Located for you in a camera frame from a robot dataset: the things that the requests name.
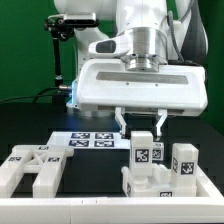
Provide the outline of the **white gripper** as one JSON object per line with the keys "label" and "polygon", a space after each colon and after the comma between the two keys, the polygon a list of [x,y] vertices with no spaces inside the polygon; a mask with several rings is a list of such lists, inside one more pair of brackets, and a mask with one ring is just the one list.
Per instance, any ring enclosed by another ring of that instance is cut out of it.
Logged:
{"label": "white gripper", "polygon": [[120,135],[129,139],[129,113],[155,114],[154,138],[168,114],[198,116],[208,104],[205,71],[199,66],[161,65],[157,72],[128,71],[119,59],[87,61],[73,84],[73,103],[82,111],[113,111]]}

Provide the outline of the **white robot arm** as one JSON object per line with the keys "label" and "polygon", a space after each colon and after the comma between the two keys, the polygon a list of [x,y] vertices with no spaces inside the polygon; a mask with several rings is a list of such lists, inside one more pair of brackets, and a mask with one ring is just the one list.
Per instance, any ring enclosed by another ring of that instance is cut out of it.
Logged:
{"label": "white robot arm", "polygon": [[69,105],[113,112],[123,136],[126,114],[154,115],[154,135],[169,116],[198,116],[207,106],[207,36],[197,0],[54,0],[58,23],[78,39],[78,75]]}

